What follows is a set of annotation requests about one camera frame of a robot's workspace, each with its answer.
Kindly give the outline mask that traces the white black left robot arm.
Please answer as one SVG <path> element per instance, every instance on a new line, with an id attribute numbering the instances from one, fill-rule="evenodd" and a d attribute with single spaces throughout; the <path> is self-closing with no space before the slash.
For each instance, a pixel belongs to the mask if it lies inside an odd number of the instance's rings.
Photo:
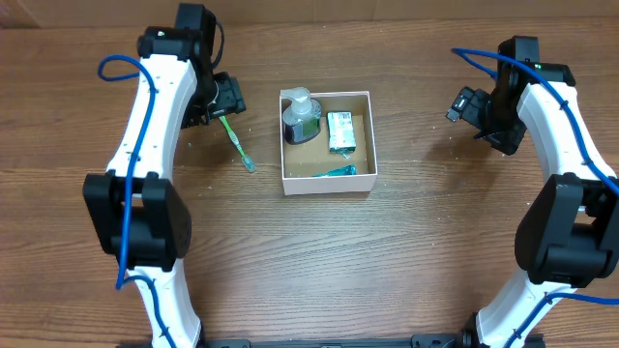
<path id="1" fill-rule="evenodd" d="M 152 328 L 151 347 L 204 347 L 203 325 L 190 298 L 184 259 L 191 213 L 173 186 L 181 130 L 246 110 L 239 82 L 215 72 L 224 33 L 202 4 L 182 3 L 171 27 L 149 26 L 136 58 L 110 55 L 135 67 L 133 109 L 123 139 L 102 174 L 89 174 L 82 194 L 105 253 L 118 263 L 116 289 L 135 284 Z"/>

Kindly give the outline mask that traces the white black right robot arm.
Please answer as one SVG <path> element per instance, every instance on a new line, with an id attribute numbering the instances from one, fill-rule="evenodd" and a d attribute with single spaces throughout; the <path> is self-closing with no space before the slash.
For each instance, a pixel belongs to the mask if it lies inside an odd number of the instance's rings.
<path id="1" fill-rule="evenodd" d="M 519 224 L 517 267 L 490 304 L 460 333 L 416 334 L 417 347 L 542 347 L 534 327 L 564 299 L 597 305 L 617 300 L 579 294 L 618 263 L 618 176 L 597 150 L 579 112 L 566 65 L 544 63 L 535 37 L 514 36 L 496 52 L 453 48 L 467 63 L 497 62 L 488 93 L 464 87 L 446 116 L 466 121 L 477 138 L 506 156 L 531 135 L 545 184 Z"/>

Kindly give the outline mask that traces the green white toothpaste tube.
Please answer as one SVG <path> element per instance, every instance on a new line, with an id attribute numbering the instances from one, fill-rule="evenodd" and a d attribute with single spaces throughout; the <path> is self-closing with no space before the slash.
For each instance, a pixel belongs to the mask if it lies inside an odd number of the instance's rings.
<path id="1" fill-rule="evenodd" d="M 333 169 L 327 172 L 319 173 L 315 175 L 315 178 L 319 177 L 337 177 L 337 176 L 352 176 L 357 174 L 357 168 L 355 164 L 349 164 L 337 169 Z"/>

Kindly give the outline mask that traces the green white soap bar pack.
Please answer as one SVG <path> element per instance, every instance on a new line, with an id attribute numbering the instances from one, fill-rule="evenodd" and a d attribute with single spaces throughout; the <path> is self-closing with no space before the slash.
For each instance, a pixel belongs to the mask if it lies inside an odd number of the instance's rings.
<path id="1" fill-rule="evenodd" d="M 327 126 L 330 153 L 350 159 L 357 147 L 352 113 L 349 111 L 328 112 Z"/>

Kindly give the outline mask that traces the green toothbrush with cap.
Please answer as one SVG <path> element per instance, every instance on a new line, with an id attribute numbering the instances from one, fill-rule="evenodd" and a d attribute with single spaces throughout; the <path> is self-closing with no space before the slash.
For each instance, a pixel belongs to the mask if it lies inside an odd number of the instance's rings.
<path id="1" fill-rule="evenodd" d="M 242 144 L 236 134 L 236 132 L 230 127 L 230 125 L 228 124 L 228 121 L 226 119 L 225 116 L 221 116 L 220 117 L 220 121 L 222 122 L 228 137 L 230 139 L 230 141 L 232 142 L 232 144 L 235 146 L 235 148 L 237 149 L 237 151 L 239 152 L 239 154 L 241 155 L 242 158 L 242 164 L 245 166 L 245 168 L 249 171 L 249 173 L 253 173 L 256 171 L 256 165 L 253 161 L 253 159 L 248 156 L 246 154 L 246 152 L 244 151 Z"/>

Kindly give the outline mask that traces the clear soap pump bottle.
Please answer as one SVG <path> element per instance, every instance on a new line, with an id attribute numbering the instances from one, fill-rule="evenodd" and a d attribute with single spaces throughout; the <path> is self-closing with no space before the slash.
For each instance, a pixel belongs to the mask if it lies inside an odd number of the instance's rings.
<path id="1" fill-rule="evenodd" d="M 281 90 L 280 97 L 290 101 L 281 116 L 284 140 L 290 145 L 299 145 L 314 139 L 320 133 L 320 103 L 305 87 Z"/>

